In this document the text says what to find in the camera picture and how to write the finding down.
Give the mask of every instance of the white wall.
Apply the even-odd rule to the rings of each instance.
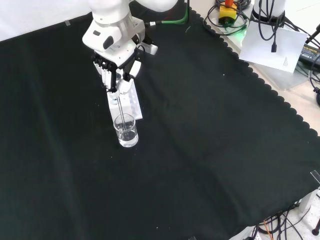
[[[87,0],[0,0],[0,41],[89,13]]]

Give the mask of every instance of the paper sheet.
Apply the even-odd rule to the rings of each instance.
[[[271,26],[261,24],[261,31],[265,38],[269,38],[273,31]],[[278,28],[276,32],[276,52],[271,52],[274,39],[265,41],[261,38],[258,23],[251,22],[242,42],[239,58],[248,62],[293,73],[300,53],[307,39],[307,34]]]

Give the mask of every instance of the black cloth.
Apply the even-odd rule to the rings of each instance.
[[[194,11],[148,31],[139,142],[121,147],[91,21],[0,43],[0,239],[227,240],[316,189],[317,133]]]

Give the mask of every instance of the clear glass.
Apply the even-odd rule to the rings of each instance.
[[[118,135],[119,143],[125,148],[131,148],[137,144],[139,137],[136,127],[136,120],[133,116],[124,113],[114,120],[114,128]]]

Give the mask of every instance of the green cable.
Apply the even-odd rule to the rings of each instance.
[[[182,19],[180,20],[175,20],[175,21],[161,21],[162,24],[185,24],[189,19],[189,6],[188,4],[186,5],[186,10],[185,10],[185,15]]]

